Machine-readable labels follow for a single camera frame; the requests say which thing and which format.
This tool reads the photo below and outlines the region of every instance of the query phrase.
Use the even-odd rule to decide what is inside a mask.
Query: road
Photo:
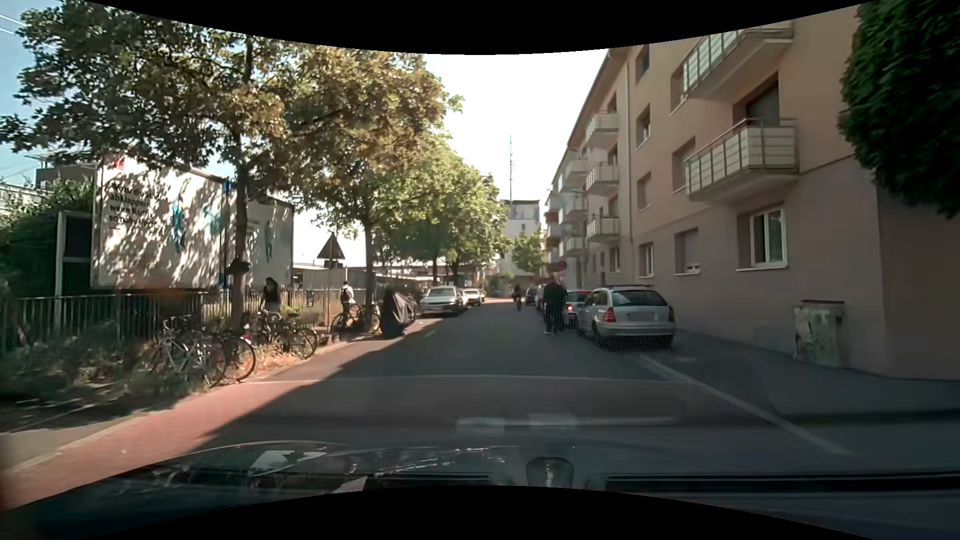
[[[191,451],[270,440],[379,448],[546,434],[656,444],[644,464],[659,472],[849,470],[891,455],[916,459],[902,444],[877,450],[887,448],[889,430],[796,426],[766,410],[749,384],[736,396],[721,392],[669,367],[674,360],[683,359],[645,346],[603,348],[573,332],[544,335],[531,307],[516,312],[490,300],[459,317],[418,321],[400,339],[336,346],[265,379],[118,423],[10,471],[5,492],[23,504]],[[960,436],[954,425],[937,432]]]

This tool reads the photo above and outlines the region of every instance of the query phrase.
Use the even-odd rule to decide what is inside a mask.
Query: man walking
[[[550,283],[543,288],[543,321],[546,323],[546,335],[560,333],[564,329],[564,304],[566,288],[550,276]]]

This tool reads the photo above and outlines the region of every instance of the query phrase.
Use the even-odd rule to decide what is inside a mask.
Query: parked car
[[[464,289],[464,296],[467,298],[467,306],[480,306],[484,302],[478,289]]]
[[[459,315],[466,310],[463,292],[452,285],[430,287],[420,300],[420,313],[424,315]]]
[[[577,333],[608,337],[652,337],[673,343],[677,323],[673,307],[651,285],[593,289],[577,311]]]
[[[588,290],[568,290],[566,291],[566,306],[564,306],[564,319],[566,324],[570,327],[577,326],[577,312],[580,311],[580,306],[583,305],[584,300],[587,299],[587,295],[590,294]]]

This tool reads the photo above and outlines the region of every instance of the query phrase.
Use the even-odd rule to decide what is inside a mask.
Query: window
[[[697,148],[697,138],[693,137],[673,153],[673,190],[677,192],[686,187],[686,166],[684,163],[693,156]]]
[[[674,237],[677,274],[699,274],[700,258],[697,251],[698,231],[690,229]]]
[[[670,110],[676,109],[684,102],[684,65],[681,64],[670,76]]]
[[[620,248],[610,248],[610,269],[611,272],[620,271]]]
[[[640,276],[651,278],[654,275],[654,243],[640,244]]]
[[[650,200],[647,198],[647,186],[650,185],[650,175],[647,173],[640,180],[636,181],[636,209],[643,210],[650,206]]]
[[[753,266],[786,263],[783,209],[770,209],[750,218],[750,260]]]
[[[636,146],[650,138],[650,106],[648,105],[636,118]]]
[[[636,55],[635,69],[635,83],[639,83],[640,78],[650,69],[650,45],[644,45],[643,49],[640,50],[640,54]]]

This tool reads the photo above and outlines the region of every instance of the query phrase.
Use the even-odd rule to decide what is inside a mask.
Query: tree trunk
[[[453,284],[460,286],[460,259],[456,258],[450,263],[450,271],[453,272]]]
[[[234,260],[244,261],[247,259],[247,170],[240,167],[237,170],[236,183],[236,230],[233,234],[233,257]],[[245,296],[246,284],[244,283],[244,272],[238,270],[233,274],[233,285],[230,288],[230,322],[237,330],[240,329],[243,317],[243,302]]]
[[[371,320],[373,315],[373,294],[376,289],[376,275],[373,273],[373,231],[372,227],[364,224],[363,226],[364,244],[367,248],[367,301],[364,303],[364,328],[371,330]]]

